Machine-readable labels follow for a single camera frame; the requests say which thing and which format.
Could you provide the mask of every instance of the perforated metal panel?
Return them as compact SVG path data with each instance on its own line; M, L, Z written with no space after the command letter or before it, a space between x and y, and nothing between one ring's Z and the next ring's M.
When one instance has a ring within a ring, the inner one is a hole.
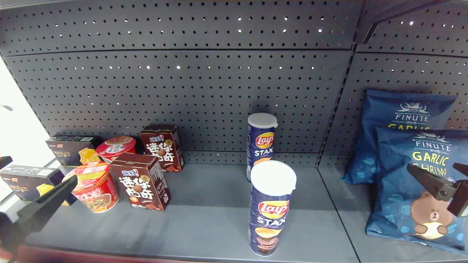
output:
M458 95L447 129L468 129L468 58L357 53L349 71L325 154L350 154L367 88Z
M350 49L362 0L84 0L0 10L4 56L122 49Z
M96 51L7 57L49 134L180 128L184 150L244 151L274 114L278 152L319 152L350 51Z
M246 152L184 151L184 159L190 163L245 164ZM273 159L291 166L315 166L318 153L273 153Z
M468 3L444 3L381 22L357 51L468 57Z

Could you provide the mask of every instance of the white plastic lid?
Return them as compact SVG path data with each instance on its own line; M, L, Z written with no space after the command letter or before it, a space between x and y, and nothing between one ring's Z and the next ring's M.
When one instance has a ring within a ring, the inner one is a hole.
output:
M252 185L261 193L279 197L289 195L296 189L296 173L280 161L262 161L250 172Z
M278 127L276 117L268 113L254 113L249 116L248 122L251 126L259 129L268 129L271 127Z

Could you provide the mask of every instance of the blue snack bag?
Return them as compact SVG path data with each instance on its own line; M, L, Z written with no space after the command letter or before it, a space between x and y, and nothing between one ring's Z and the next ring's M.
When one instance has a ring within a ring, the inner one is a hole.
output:
M436 200L406 170L411 163L451 182L466 179L452 165L468 163L468 131L376 127L376 132L379 193L366 233L468 256L465 219L452 215L447 210L449 202Z
M376 126L398 130L443 130L456 99L457 96L452 95L367 90L354 156L342 180L351 184L374 183L374 176L380 169Z

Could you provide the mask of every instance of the red instant noodle cup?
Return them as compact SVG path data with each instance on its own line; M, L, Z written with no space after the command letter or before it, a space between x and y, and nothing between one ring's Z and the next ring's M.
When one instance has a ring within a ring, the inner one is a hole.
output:
M72 194L94 213L103 213L117 204L119 195L109 172L109 164L90 162L69 172L63 181L76 175L78 184Z
M106 163L111 163L123 153L136 153L135 143L135 139L130 136L115 137L101 143L96 148L96 153Z

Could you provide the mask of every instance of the lay's stax can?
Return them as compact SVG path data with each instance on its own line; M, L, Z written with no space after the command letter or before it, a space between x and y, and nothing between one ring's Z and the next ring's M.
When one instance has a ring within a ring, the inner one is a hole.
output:
M270 160L255 165L251 176L250 249L259 256L270 256L286 222L296 173L288 165Z
M276 117L268 113L255 113L249 116L247 137L247 180L250 181L252 167L273 155L273 139L278 127Z

